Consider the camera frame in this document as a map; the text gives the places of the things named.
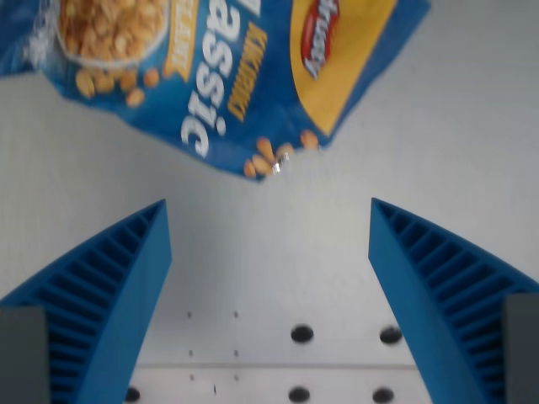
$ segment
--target yellow panel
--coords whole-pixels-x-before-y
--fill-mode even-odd
[[[328,33],[331,53],[316,80],[302,60],[303,27],[313,1],[318,3],[318,0],[295,0],[293,4],[292,74],[303,108],[315,125],[329,136],[395,8],[396,0],[340,0],[339,20],[333,32]]]

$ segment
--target peanut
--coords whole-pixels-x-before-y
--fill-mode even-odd
[[[101,73],[95,78],[95,89],[98,93],[107,94],[115,89],[115,80],[109,74]]]
[[[120,79],[121,90],[124,93],[127,93],[134,87],[136,87],[136,70],[127,70],[123,72]]]
[[[258,147],[260,154],[264,156],[268,162],[275,162],[271,142],[268,138],[260,137],[256,142],[256,146]]]
[[[318,149],[318,138],[310,130],[304,130],[300,136],[300,140],[306,149]]]
[[[256,178],[256,169],[254,168],[253,162],[247,160],[243,166],[243,173],[245,177]]]
[[[78,91],[86,98],[92,98],[95,95],[95,86],[93,85],[92,76],[84,70],[79,70],[75,76],[75,83]]]
[[[140,88],[132,89],[127,97],[125,98],[125,103],[132,107],[136,108],[144,102],[144,92]]]
[[[260,175],[271,175],[273,173],[270,164],[258,154],[253,156],[253,166],[255,171]]]
[[[144,73],[144,85],[154,88],[159,84],[159,71],[154,67]]]

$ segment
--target white lettering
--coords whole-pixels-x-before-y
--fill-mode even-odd
[[[182,142],[189,144],[189,137],[196,136],[198,140],[195,142],[195,151],[203,157],[206,157],[210,150],[210,142],[208,141],[208,133],[205,127],[196,118],[187,116],[184,119],[181,129]]]

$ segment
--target peanut bag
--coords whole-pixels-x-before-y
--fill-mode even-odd
[[[0,0],[0,76],[261,179],[329,144],[426,0]]]

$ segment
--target white backdrop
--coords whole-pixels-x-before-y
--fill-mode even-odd
[[[435,0],[332,147],[260,185],[68,103],[43,77],[1,81],[0,294],[167,198],[173,267],[144,369],[325,369],[321,389],[334,372],[382,372],[396,385],[391,369],[414,367],[404,343],[378,338],[394,318],[367,260],[371,197],[539,278],[537,15],[534,0]],[[315,332],[305,347],[290,339],[298,322]],[[260,375],[252,397],[271,394]],[[398,402],[422,402],[416,379]]]

